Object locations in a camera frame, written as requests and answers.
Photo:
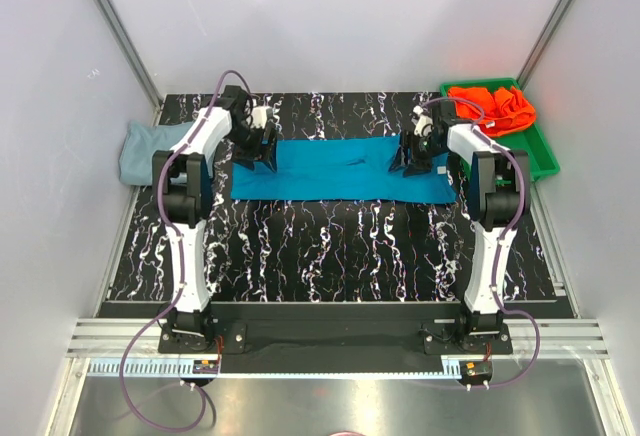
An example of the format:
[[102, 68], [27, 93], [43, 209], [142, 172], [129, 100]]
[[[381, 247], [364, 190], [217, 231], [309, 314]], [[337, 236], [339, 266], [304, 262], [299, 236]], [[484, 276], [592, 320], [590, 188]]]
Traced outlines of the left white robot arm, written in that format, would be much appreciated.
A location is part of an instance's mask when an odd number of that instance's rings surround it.
[[171, 250], [173, 296], [161, 312], [161, 340], [196, 352], [222, 347], [207, 290], [204, 236], [213, 207], [211, 179], [218, 146], [233, 145], [233, 161], [254, 171], [277, 171], [272, 109], [254, 104], [248, 90], [227, 85], [200, 110], [186, 134], [152, 156], [152, 187]]

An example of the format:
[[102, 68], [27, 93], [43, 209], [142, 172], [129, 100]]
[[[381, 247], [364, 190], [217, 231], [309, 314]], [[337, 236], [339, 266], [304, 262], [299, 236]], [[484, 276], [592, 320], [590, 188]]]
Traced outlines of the teal blue t shirt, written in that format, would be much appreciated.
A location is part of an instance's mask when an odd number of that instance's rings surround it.
[[231, 197], [236, 200], [388, 200], [451, 204], [457, 199], [444, 168], [447, 154], [435, 158], [427, 174], [405, 177], [389, 167], [398, 136], [343, 140], [284, 140], [277, 143], [277, 169], [259, 163], [253, 170], [233, 165]]

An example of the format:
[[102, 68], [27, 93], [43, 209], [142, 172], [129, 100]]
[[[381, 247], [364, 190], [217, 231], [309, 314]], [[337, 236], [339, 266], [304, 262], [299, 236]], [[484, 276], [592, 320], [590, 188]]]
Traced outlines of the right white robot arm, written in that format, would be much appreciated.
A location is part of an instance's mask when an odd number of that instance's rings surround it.
[[413, 109], [414, 127], [400, 135], [389, 171], [405, 177], [436, 170], [436, 158], [457, 155], [470, 166], [466, 204], [475, 231], [469, 283], [454, 322], [434, 339], [463, 353], [488, 353], [509, 336], [504, 279], [517, 225], [530, 208], [530, 164], [486, 135], [479, 121], [456, 115], [457, 98], [439, 97]]

